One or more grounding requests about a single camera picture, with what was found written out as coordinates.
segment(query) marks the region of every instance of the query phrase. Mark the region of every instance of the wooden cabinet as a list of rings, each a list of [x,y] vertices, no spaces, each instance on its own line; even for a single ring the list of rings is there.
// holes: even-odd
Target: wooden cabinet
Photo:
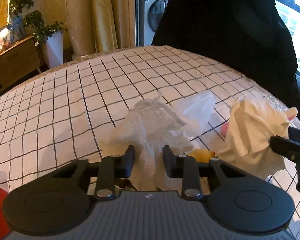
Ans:
[[[35,69],[40,73],[42,61],[34,42],[33,36],[27,37],[0,54],[1,89],[8,88]]]

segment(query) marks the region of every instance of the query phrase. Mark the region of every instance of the pink toy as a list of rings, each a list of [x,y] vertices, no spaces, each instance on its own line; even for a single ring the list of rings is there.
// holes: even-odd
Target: pink toy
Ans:
[[[296,107],[292,107],[290,109],[288,109],[287,111],[285,111],[287,118],[289,121],[291,121],[292,119],[294,119],[297,114],[298,114],[298,110]],[[220,127],[220,135],[222,137],[226,137],[227,135],[227,131],[228,131],[228,126],[229,126],[229,122],[225,122],[223,125],[221,125]]]

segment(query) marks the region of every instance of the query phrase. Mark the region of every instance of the metal rivet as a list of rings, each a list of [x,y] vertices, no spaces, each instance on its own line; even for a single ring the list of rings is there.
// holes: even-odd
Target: metal rivet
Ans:
[[[98,197],[110,197],[112,195],[112,191],[109,189],[99,189],[97,191]]]
[[[200,191],[195,188],[190,188],[185,191],[187,197],[197,197],[200,195]]]

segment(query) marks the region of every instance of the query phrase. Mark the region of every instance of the gray ridged surface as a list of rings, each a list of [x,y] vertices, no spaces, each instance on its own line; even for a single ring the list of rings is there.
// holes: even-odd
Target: gray ridged surface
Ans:
[[[199,202],[182,200],[177,192],[122,192],[96,205],[85,222],[56,236],[12,232],[7,240],[292,240],[287,232],[246,236],[213,221]]]

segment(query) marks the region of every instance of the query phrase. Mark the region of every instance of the washing machine door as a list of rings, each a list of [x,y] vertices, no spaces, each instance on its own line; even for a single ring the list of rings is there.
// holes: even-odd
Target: washing machine door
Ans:
[[[164,14],[165,9],[165,1],[164,0],[156,0],[149,8],[148,11],[148,24],[150,29],[155,33],[161,18]]]

